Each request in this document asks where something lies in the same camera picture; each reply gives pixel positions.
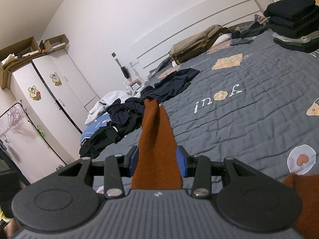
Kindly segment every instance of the gray bedspread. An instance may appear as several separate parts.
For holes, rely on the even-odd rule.
[[[290,173],[289,161],[292,169],[304,167],[310,169],[307,175],[318,173],[314,162],[319,152],[319,109],[313,103],[319,97],[319,52],[284,49],[273,42],[270,30],[251,44],[225,43],[216,50],[181,64],[181,69],[193,67],[201,73],[186,91],[163,103],[177,144],[191,155],[202,154],[214,161],[235,157],[280,181]],[[159,82],[158,77],[171,67],[162,69],[147,85]],[[126,154],[140,134],[141,129],[136,130],[109,145],[96,161]],[[300,162],[293,153],[287,161],[301,145],[313,148],[315,155],[309,155],[311,149],[304,146],[299,149],[306,149],[302,152],[308,161]],[[190,189],[192,180],[184,179],[184,188]],[[123,184],[127,192],[130,179],[123,178]],[[101,185],[103,178],[96,177],[94,188]],[[222,188],[219,177],[212,177],[212,188],[213,192]]]

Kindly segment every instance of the wardrobe handle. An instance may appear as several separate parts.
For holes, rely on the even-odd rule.
[[[63,103],[63,101],[61,99],[59,99],[59,101],[61,101],[62,106],[65,107],[65,104]]]
[[[55,104],[56,104],[56,106],[59,108],[59,110],[62,110],[59,106],[58,106],[58,104],[55,102]]]

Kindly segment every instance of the open cardboard box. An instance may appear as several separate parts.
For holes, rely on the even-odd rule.
[[[50,54],[52,52],[65,48],[68,43],[68,38],[65,34],[62,34],[60,36],[46,39],[44,41],[44,48],[47,49],[47,54]]]
[[[26,57],[22,56],[28,52],[33,52],[32,55],[28,55]],[[7,56],[9,54],[14,54],[15,56],[21,55],[21,58],[18,58],[19,60],[14,62],[13,64],[8,64],[8,65],[1,65],[0,68],[2,70],[5,70],[7,68],[13,68],[15,65],[21,64],[27,60],[29,60],[30,58],[33,58],[35,56],[38,56],[41,54],[41,49],[39,47],[39,45],[37,44],[36,40],[34,37],[30,37],[27,38],[25,40],[19,41],[15,44],[10,45],[9,47],[5,47],[3,49],[0,50],[0,61],[4,60],[7,58]]]
[[[31,53],[30,55],[23,57],[23,55],[29,52]],[[11,77],[11,70],[26,63],[29,63],[33,58],[40,56],[41,52],[42,51],[34,37],[24,39],[22,41],[19,41],[15,44],[1,49],[0,61],[6,59],[9,54],[14,54],[15,56],[18,56],[18,60],[14,60],[4,66],[0,63],[1,89],[7,88],[8,86],[10,87],[9,79]]]

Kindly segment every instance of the white headboard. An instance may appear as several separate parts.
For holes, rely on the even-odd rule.
[[[132,54],[138,59],[138,72],[144,77],[168,56],[177,42],[211,25],[232,26],[250,21],[260,9],[254,0],[206,0],[163,23],[136,41]]]

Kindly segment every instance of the ceiling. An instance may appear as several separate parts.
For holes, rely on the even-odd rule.
[[[62,2],[0,0],[0,49],[30,36],[39,41]]]

